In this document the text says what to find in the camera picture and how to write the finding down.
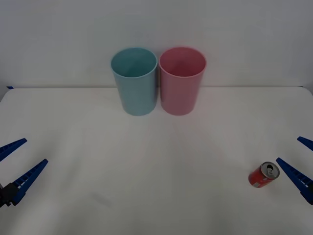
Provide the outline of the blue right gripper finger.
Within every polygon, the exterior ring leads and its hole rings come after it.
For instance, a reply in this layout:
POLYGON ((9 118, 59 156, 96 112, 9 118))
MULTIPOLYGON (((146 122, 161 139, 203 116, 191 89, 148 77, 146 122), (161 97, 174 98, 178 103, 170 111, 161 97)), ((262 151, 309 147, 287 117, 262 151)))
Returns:
POLYGON ((313 151, 313 141, 304 137, 298 137, 297 140, 305 145, 308 149, 313 151))
POLYGON ((289 177, 293 184, 298 188, 300 194, 310 204, 313 204, 313 181, 281 158, 277 158, 276 162, 279 164, 284 173, 289 177))

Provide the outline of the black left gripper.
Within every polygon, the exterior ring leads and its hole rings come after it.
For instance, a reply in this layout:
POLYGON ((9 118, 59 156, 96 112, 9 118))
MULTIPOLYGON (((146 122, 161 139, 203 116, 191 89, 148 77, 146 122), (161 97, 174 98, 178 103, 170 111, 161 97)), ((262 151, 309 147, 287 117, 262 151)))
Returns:
MULTIPOLYGON (((14 141, 10 144, 0 147, 0 161, 4 160, 12 152, 18 149, 20 146, 27 142, 26 138, 14 141)), ((3 187, 0 186, 0 206, 10 206, 13 204, 16 206, 26 195, 27 190, 35 182, 42 170, 48 164, 47 159, 43 159, 40 163, 35 165, 32 169, 26 172, 24 175, 16 179, 14 182, 3 187)))

